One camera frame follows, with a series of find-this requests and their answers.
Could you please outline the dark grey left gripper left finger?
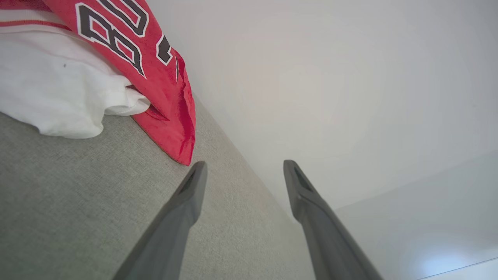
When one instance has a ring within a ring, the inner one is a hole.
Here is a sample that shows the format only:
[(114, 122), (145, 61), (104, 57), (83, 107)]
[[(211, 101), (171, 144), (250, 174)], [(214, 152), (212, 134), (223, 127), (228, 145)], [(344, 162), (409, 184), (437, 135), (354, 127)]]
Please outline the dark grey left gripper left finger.
[(198, 221), (207, 164), (196, 162), (114, 275), (115, 280), (179, 279), (191, 227)]

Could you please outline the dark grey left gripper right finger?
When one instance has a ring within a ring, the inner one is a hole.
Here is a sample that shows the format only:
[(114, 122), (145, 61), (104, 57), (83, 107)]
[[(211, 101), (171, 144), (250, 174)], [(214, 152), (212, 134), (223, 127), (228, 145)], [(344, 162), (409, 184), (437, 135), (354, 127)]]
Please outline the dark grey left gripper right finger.
[(380, 280), (381, 275), (295, 161), (283, 163), (294, 218), (301, 224), (317, 280)]

